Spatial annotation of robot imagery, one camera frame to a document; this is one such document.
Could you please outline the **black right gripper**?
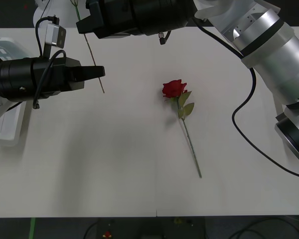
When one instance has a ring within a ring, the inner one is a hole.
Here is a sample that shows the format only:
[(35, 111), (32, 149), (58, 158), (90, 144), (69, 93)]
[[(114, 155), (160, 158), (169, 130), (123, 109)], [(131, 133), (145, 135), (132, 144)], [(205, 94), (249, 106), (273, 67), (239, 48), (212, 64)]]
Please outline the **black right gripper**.
[(140, 34), (130, 0), (88, 0), (86, 9), (90, 16), (76, 23), (80, 34), (94, 33), (99, 39)]

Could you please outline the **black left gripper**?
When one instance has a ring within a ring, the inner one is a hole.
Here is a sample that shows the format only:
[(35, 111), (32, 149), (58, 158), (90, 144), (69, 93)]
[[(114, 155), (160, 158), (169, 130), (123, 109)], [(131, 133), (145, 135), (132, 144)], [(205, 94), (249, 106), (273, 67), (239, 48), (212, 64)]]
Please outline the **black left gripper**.
[[(31, 58), (32, 60), (32, 81), (31, 95), (34, 96), (41, 76), (48, 65), (46, 58)], [(80, 66), (78, 60), (69, 57), (56, 58), (48, 70), (46, 79), (41, 88), (41, 96), (54, 96), (60, 92), (69, 92), (84, 88), (84, 82), (75, 82), (75, 79), (85, 81), (102, 78), (105, 76), (103, 66)]]

